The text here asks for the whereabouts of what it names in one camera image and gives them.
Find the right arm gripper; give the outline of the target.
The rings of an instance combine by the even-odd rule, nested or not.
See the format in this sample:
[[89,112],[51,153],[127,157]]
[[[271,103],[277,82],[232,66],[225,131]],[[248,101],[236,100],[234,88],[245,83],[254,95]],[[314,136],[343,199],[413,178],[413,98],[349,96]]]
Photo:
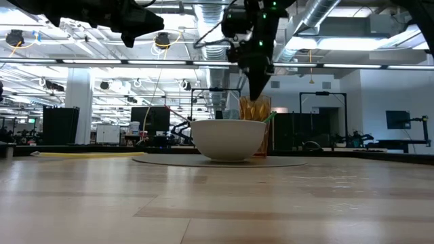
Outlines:
[[279,16],[257,13],[250,38],[239,43],[237,64],[248,78],[251,101],[259,98],[274,74],[272,59],[278,24]]

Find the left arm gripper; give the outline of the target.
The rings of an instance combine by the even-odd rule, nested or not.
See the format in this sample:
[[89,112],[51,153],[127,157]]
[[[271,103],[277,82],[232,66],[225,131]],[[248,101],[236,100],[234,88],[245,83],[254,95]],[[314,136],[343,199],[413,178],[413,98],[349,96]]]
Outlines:
[[121,40],[126,47],[133,48],[136,37],[164,29],[162,17],[139,5],[119,5],[118,11]]

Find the grey ceramic bowl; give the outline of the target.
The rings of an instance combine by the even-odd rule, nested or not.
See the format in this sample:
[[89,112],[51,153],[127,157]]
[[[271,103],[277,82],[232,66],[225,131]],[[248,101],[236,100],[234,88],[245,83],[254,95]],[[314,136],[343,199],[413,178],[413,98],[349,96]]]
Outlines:
[[239,162],[261,147],[267,124],[240,119],[200,120],[190,123],[198,151],[213,161]]

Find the amber plastic tumbler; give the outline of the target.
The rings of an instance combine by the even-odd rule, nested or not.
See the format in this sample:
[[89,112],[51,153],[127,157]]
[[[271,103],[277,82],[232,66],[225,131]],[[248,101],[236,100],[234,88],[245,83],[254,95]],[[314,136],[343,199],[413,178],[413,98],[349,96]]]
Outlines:
[[[251,121],[264,121],[271,115],[271,98],[259,96],[251,101],[249,96],[242,96],[239,100],[240,119]],[[269,124],[266,123],[263,140],[260,148],[254,154],[255,157],[266,157],[269,143]]]

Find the large black screen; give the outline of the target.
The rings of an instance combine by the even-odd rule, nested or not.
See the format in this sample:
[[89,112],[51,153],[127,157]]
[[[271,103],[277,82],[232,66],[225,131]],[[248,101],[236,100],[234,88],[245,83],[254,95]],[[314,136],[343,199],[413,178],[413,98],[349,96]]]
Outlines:
[[170,111],[164,106],[133,107],[131,122],[139,122],[139,130],[145,130],[151,134],[157,131],[168,132],[170,130]]

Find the white square pillar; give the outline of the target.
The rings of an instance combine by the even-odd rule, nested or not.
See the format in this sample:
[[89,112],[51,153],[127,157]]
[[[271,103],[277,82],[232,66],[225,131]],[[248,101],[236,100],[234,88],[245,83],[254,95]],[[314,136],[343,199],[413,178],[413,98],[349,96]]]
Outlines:
[[65,107],[79,108],[76,144],[89,144],[92,124],[94,78],[90,68],[69,68]]

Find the white low cabinet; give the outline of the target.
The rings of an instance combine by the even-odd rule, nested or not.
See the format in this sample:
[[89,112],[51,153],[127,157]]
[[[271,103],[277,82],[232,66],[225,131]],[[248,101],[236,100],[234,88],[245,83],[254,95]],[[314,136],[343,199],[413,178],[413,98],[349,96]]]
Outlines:
[[97,144],[119,144],[119,125],[98,125],[96,129]]

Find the round grey placemat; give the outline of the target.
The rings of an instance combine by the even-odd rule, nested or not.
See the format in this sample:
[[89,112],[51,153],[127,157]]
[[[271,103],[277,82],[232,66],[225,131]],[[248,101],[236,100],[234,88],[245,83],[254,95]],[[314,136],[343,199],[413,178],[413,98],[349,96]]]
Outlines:
[[216,161],[203,155],[144,154],[135,156],[132,159],[139,163],[179,167],[263,168],[292,167],[307,164],[305,159],[296,157],[252,157],[243,161]]

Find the tall black cabinet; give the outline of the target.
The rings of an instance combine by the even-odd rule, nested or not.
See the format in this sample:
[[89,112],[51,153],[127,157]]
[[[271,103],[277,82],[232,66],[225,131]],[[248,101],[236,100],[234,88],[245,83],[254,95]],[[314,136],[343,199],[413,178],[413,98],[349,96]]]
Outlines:
[[79,108],[43,108],[43,144],[64,146],[75,143]]

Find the thin yellow stick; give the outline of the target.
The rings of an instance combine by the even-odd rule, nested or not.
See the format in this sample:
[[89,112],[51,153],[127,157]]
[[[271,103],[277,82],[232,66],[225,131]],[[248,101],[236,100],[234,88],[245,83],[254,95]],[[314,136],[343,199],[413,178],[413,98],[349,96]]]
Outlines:
[[56,158],[112,158],[112,157],[135,157],[145,155],[145,152],[98,152],[98,153],[61,153],[61,152],[32,152],[34,157]]

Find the dark background table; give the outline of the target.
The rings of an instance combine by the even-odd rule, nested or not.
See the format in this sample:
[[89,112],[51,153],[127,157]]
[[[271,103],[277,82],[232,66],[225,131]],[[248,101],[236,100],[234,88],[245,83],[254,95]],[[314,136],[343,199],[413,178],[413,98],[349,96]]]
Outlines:
[[431,146],[431,140],[379,140],[374,143],[379,148],[388,150],[402,150],[404,154],[409,153],[409,145],[423,144],[426,147]]

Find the black background station frame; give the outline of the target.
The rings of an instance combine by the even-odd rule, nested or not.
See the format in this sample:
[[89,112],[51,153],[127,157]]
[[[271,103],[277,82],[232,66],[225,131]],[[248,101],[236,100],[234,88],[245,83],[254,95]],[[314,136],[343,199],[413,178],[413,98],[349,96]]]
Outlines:
[[190,94],[190,117],[193,117],[193,105],[197,100],[204,100],[205,107],[215,119],[223,119],[223,111],[226,109],[226,103],[232,95],[236,100],[241,97],[239,88],[192,88]]
[[[339,101],[343,107],[341,108],[343,114],[343,134],[340,134],[340,109],[338,107],[319,107],[318,112],[303,113],[304,96],[315,97],[334,97]],[[347,147],[347,140],[349,139],[349,126],[348,126],[348,105],[347,94],[336,93],[329,91],[315,91],[315,92],[300,92],[298,95],[299,113],[297,114],[296,126],[297,132],[302,134],[304,139],[313,139],[319,142],[322,146],[326,146],[334,150],[339,143],[343,143]]]

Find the silver ribbed ceiling duct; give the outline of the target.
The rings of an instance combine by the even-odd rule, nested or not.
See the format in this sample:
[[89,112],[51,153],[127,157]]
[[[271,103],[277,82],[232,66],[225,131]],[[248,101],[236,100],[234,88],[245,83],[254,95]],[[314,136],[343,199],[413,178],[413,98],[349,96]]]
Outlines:
[[275,54],[275,62],[289,62],[296,53],[303,49],[296,35],[303,31],[319,32],[321,23],[328,17],[341,0],[308,0],[304,11],[292,16],[285,28],[285,45]]

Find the wall monitor on arm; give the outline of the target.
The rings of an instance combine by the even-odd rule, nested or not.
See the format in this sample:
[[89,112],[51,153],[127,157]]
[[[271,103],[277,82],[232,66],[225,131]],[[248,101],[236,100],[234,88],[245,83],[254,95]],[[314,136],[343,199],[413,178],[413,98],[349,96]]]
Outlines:
[[428,133],[428,116],[411,117],[408,111],[387,110],[387,129],[389,130],[404,130],[409,131],[412,128],[412,122],[419,122],[422,124],[423,139],[430,140]]

